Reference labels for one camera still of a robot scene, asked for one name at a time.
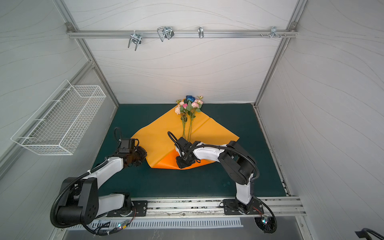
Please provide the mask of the orange wrapping paper sheet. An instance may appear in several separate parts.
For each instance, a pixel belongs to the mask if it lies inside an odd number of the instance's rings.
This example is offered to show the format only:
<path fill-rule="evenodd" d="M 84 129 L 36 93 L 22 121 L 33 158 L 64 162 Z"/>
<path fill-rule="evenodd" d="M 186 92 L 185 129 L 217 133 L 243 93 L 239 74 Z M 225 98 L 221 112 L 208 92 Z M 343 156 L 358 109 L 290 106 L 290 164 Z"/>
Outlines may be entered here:
<path fill-rule="evenodd" d="M 175 113 L 174 105 L 140 105 L 135 116 L 143 120 L 148 117 L 149 125 L 138 130 L 134 139 L 140 141 L 148 155 L 147 162 L 153 169 L 180 170 L 176 157 L 179 155 L 167 132 L 177 138 L 182 137 L 181 117 Z M 192 123 L 192 142 L 201 141 L 205 144 L 226 145 L 237 141 L 239 137 L 217 123 L 203 112 L 196 113 Z"/>

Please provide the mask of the dark pink fake flower stem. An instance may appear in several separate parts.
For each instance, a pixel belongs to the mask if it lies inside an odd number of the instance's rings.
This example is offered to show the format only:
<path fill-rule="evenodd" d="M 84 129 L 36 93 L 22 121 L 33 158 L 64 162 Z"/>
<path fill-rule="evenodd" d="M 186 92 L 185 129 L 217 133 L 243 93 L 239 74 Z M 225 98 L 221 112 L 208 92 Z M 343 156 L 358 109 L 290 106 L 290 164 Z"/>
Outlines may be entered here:
<path fill-rule="evenodd" d="M 192 104 L 190 102 L 181 105 L 181 120 L 183 124 L 183 138 L 190 141 L 192 137 L 193 121 Z"/>

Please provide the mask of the peach fake flower stem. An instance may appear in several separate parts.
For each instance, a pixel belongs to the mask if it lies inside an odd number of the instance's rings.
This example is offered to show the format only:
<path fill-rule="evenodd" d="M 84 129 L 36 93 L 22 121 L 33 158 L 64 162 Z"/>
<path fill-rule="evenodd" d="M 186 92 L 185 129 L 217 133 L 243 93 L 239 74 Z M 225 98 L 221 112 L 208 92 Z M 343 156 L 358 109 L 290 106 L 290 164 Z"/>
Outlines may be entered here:
<path fill-rule="evenodd" d="M 183 126 L 183 138 L 186 138 L 186 123 L 188 120 L 185 100 L 177 100 L 177 106 L 175 107 L 175 113 L 180 115 L 182 126 Z"/>

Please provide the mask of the blue fake flower stem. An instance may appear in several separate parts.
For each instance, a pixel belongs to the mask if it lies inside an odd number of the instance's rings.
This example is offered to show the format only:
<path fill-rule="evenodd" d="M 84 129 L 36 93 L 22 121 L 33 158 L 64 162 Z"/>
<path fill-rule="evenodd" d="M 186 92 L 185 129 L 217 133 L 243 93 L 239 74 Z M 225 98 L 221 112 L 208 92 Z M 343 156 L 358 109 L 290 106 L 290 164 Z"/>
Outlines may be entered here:
<path fill-rule="evenodd" d="M 196 99 L 195 99 L 195 97 L 193 97 L 193 96 L 186 96 L 186 100 L 187 100 L 188 102 L 194 102 Z"/>

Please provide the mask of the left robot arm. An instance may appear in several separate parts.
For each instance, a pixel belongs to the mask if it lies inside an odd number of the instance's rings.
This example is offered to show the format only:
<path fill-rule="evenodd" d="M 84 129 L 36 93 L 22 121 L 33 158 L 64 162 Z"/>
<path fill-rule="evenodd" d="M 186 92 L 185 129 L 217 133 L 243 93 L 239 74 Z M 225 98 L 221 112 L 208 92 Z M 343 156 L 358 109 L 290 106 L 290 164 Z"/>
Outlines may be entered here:
<path fill-rule="evenodd" d="M 144 216 L 146 202 L 133 202 L 129 193 L 99 195 L 99 188 L 116 173 L 146 160 L 147 152 L 139 144 L 138 139 L 119 140 L 117 151 L 101 164 L 79 177 L 65 179 L 50 211 L 52 225 L 63 229 L 88 226 L 104 215 Z"/>

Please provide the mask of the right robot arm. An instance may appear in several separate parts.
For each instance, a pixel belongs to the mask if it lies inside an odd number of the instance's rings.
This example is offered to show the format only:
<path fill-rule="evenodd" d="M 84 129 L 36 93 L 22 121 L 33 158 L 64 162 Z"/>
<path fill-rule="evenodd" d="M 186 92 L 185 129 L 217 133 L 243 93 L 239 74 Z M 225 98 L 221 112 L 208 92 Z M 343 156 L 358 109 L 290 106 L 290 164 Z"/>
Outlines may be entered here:
<path fill-rule="evenodd" d="M 249 214 L 253 209 L 254 180 L 260 176 L 255 160 L 236 141 L 227 145 L 209 145 L 201 142 L 190 143 L 184 138 L 171 138 L 179 154 L 177 166 L 185 169 L 201 163 L 202 160 L 218 162 L 229 177 L 236 183 L 235 206 L 230 209 L 241 214 Z"/>

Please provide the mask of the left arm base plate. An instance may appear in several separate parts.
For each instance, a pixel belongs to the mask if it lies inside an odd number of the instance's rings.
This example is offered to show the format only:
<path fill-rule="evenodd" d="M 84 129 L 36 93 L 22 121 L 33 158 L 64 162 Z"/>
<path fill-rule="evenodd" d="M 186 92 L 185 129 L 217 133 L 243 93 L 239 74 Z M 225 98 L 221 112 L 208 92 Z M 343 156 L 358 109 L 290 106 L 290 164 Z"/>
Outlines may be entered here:
<path fill-rule="evenodd" d="M 107 213 L 107 217 L 145 217 L 147 214 L 148 201 L 129 201 L 123 207 Z"/>

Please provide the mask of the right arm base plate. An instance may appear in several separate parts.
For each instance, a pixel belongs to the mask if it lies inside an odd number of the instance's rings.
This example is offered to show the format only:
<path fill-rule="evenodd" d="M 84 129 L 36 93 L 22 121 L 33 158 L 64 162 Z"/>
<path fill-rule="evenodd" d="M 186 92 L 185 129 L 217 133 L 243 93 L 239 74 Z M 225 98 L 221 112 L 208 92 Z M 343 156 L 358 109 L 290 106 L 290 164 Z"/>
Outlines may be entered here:
<path fill-rule="evenodd" d="M 263 205 L 256 198 L 252 198 L 248 204 L 243 204 L 237 199 L 224 199 L 219 204 L 224 209 L 225 215 L 263 215 Z"/>

